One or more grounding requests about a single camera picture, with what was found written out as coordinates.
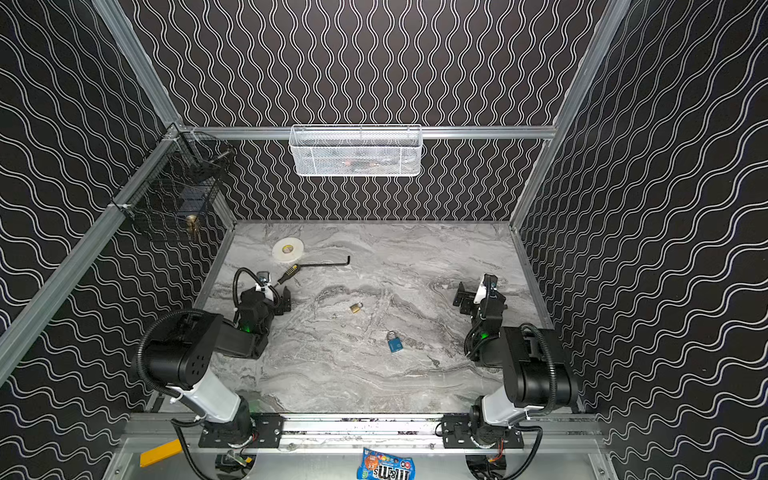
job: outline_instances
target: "m&m's bag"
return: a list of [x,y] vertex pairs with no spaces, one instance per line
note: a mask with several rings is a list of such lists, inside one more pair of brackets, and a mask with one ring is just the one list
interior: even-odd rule
[[412,458],[362,450],[362,463],[357,469],[359,480],[413,480],[415,477],[416,467]]

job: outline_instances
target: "aluminum rail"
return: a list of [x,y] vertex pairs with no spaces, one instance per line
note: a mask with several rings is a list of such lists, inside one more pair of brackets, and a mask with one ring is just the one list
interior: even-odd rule
[[[180,127],[184,132],[213,135],[221,140],[288,140],[290,127]],[[425,140],[484,140],[555,136],[554,127],[422,127]]]

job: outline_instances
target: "roll of tape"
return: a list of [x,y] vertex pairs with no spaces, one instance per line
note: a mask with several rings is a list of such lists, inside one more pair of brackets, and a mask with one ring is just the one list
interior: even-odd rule
[[295,237],[283,238],[272,247],[272,257],[278,262],[295,262],[303,254],[304,242]]

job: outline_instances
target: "wavy line pattern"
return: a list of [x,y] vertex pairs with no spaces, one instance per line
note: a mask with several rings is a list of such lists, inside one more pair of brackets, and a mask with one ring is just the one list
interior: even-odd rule
[[0,5],[0,333],[164,132],[88,0]]
[[636,0],[521,229],[626,480],[768,472],[767,26]]
[[185,123],[552,124],[605,0],[121,0]]
[[543,141],[426,141],[417,177],[301,177],[284,141],[245,141],[222,191],[244,220],[505,221]]
[[0,478],[101,478],[150,393],[128,373],[144,327],[192,304],[223,240],[207,219],[199,243],[111,239],[0,388]]

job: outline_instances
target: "black wire basket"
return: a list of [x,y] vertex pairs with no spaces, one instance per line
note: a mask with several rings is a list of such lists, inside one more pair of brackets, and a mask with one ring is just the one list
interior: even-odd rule
[[183,133],[131,200],[118,208],[152,241],[199,241],[234,156],[235,148],[225,141]]

